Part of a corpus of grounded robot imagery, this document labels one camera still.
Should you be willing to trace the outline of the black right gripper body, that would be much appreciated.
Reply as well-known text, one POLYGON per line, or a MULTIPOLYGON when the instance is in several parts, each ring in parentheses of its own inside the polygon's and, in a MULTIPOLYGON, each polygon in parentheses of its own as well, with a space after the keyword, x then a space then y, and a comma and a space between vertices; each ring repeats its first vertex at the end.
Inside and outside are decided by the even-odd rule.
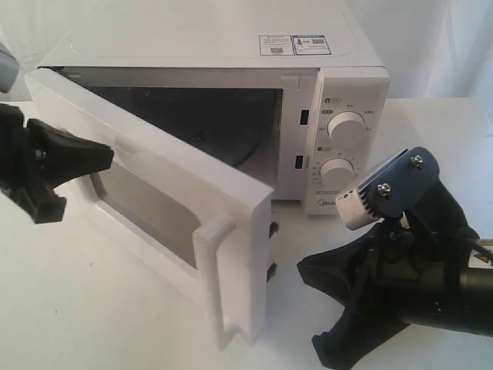
POLYGON ((481 279, 469 267, 478 234, 442 184, 396 218, 381 218, 346 308, 388 311, 403 322, 481 334, 481 279))

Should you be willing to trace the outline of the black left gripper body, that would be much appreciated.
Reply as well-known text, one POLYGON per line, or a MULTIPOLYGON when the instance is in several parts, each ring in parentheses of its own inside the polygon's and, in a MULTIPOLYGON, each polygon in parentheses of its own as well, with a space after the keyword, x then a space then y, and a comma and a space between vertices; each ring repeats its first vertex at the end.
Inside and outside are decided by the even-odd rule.
POLYGON ((65 198, 41 178, 24 118, 17 106, 1 104, 1 193, 33 223, 58 223, 65 213, 65 198))

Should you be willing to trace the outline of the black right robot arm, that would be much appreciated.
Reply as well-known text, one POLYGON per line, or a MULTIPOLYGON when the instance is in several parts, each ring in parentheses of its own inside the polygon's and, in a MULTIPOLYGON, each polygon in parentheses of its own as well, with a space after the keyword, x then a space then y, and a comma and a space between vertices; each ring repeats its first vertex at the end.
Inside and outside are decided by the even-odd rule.
POLYGON ((312 337, 322 366, 353 368, 410 325, 492 334, 492 251, 442 184, 398 219, 358 239, 305 257, 303 282, 343 305, 312 337))

